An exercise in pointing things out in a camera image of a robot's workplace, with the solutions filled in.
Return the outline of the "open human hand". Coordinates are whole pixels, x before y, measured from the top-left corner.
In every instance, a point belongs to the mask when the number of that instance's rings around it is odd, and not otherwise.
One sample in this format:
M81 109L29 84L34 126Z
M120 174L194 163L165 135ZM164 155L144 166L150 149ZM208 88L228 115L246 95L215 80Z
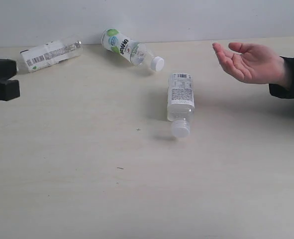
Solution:
M228 50L219 43L212 45L224 72L246 84L289 86L283 58L261 44L231 42Z

